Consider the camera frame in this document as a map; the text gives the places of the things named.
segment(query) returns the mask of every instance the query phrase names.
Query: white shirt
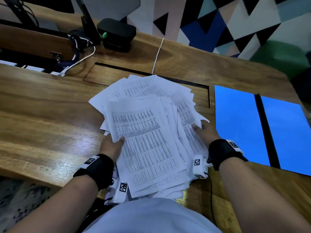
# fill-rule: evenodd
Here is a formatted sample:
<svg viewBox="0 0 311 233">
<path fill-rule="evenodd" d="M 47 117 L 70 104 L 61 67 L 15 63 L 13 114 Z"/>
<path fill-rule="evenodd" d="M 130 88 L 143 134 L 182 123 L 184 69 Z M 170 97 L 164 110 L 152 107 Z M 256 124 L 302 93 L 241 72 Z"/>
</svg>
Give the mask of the white shirt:
<svg viewBox="0 0 311 233">
<path fill-rule="evenodd" d="M 98 217 L 86 233 L 221 232 L 201 214 L 164 198 L 141 199 L 119 204 Z"/>
</svg>

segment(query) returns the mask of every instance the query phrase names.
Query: black wrist strap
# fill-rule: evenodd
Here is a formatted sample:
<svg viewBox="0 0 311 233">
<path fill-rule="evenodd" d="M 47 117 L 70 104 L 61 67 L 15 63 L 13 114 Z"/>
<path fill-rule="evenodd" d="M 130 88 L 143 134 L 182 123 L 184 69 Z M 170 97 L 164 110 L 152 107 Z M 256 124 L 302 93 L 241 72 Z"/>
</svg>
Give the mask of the black wrist strap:
<svg viewBox="0 0 311 233">
<path fill-rule="evenodd" d="M 235 149 L 224 139 L 213 141 L 208 149 L 208 160 L 214 166 L 215 171 L 219 170 L 220 164 L 231 157 L 237 157 L 243 161 L 248 161 L 242 153 L 235 151 Z"/>
<path fill-rule="evenodd" d="M 98 190 L 101 190 L 107 188 L 112 183 L 114 162 L 105 154 L 98 154 L 97 156 L 99 156 L 98 159 L 93 161 L 86 169 L 80 168 L 73 177 L 88 175 L 96 182 Z"/>
</svg>

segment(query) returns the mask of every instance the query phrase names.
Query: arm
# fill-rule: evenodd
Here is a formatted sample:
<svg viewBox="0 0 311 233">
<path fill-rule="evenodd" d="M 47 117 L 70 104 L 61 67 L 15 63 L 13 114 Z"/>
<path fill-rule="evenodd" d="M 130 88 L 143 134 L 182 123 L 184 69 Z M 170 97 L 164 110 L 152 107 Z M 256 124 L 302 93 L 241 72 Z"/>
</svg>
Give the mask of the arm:
<svg viewBox="0 0 311 233">
<path fill-rule="evenodd" d="M 109 134 L 102 142 L 99 153 L 106 154 L 116 162 L 123 143 L 124 138 L 113 143 Z M 76 232 L 97 194 L 97 184 L 90 176 L 74 177 L 52 198 L 16 224 L 9 232 Z"/>
<path fill-rule="evenodd" d="M 221 139 L 217 131 L 202 120 L 203 129 L 193 126 L 205 145 Z M 219 166 L 226 191 L 242 232 L 311 232 L 310 224 L 272 187 L 236 157 Z"/>
</svg>

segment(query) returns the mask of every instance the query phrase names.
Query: green connector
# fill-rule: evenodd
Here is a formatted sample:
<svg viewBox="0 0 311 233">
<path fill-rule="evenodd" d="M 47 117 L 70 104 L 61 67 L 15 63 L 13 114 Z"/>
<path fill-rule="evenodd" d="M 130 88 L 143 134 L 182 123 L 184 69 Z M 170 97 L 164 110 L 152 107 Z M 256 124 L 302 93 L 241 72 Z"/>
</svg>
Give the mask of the green connector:
<svg viewBox="0 0 311 233">
<path fill-rule="evenodd" d="M 103 39 L 105 39 L 107 37 L 107 32 L 104 32 L 102 37 L 103 37 Z"/>
</svg>

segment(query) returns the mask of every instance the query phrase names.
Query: hand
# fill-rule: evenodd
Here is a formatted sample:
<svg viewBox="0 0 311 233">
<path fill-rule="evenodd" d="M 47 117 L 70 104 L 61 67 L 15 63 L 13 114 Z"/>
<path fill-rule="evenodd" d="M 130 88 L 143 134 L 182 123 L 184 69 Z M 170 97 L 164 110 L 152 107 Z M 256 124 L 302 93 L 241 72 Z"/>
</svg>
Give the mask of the hand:
<svg viewBox="0 0 311 233">
<path fill-rule="evenodd" d="M 99 154 L 107 155 L 115 163 L 120 156 L 124 141 L 125 138 L 121 137 L 119 141 L 113 142 L 111 134 L 109 133 L 101 142 Z"/>
<path fill-rule="evenodd" d="M 221 137 L 218 135 L 216 129 L 214 129 L 213 126 L 208 123 L 208 121 L 201 120 L 201 122 L 202 129 L 195 124 L 192 125 L 192 128 L 208 148 L 213 141 L 221 139 Z"/>
</svg>

